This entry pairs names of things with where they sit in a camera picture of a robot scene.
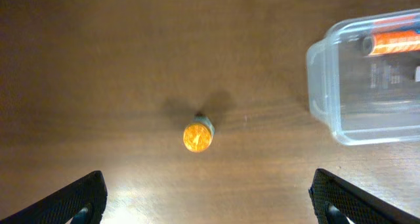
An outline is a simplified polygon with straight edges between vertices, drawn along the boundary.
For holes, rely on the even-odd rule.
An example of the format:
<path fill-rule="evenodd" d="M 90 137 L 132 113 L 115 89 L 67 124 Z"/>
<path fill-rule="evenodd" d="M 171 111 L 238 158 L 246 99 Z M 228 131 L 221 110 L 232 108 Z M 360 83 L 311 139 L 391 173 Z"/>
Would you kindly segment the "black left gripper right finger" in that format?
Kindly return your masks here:
<path fill-rule="evenodd" d="M 419 223 L 419 218 L 318 168 L 308 190 L 319 223 Z"/>

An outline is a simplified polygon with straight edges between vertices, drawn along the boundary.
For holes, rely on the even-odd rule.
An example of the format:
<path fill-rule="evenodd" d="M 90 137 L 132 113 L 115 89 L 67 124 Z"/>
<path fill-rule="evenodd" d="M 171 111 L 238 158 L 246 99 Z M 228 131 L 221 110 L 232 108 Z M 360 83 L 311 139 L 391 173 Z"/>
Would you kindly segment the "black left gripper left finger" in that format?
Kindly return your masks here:
<path fill-rule="evenodd" d="M 107 196 L 102 172 L 92 171 L 1 222 L 100 223 Z"/>

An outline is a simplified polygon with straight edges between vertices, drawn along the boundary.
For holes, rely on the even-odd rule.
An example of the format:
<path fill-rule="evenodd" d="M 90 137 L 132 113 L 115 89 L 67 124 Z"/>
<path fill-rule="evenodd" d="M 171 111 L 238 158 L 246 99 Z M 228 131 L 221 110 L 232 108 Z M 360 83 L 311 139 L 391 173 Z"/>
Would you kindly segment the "clear plastic container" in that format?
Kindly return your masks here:
<path fill-rule="evenodd" d="M 344 145 L 419 141 L 419 50 L 365 56 L 372 34 L 416 30 L 419 10 L 344 20 L 306 52 L 310 113 Z"/>

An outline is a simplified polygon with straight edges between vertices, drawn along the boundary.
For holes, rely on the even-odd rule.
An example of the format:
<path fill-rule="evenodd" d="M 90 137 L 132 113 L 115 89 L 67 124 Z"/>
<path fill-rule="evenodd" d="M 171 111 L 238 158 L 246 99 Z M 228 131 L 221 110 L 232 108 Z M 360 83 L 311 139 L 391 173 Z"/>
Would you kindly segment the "gold lid balm jar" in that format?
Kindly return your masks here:
<path fill-rule="evenodd" d="M 190 152 L 203 152 L 208 149 L 215 135 L 215 127 L 204 114 L 196 114 L 183 132 L 182 141 Z"/>

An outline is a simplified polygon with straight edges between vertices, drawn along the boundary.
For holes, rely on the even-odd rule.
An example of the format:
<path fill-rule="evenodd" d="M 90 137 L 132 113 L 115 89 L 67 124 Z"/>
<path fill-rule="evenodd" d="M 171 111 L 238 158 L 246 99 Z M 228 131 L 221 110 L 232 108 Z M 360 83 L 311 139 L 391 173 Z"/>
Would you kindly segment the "orange vitamin tablet tube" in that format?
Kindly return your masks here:
<path fill-rule="evenodd" d="M 406 30 L 372 34 L 362 41 L 365 56 L 389 55 L 419 50 L 419 32 Z"/>

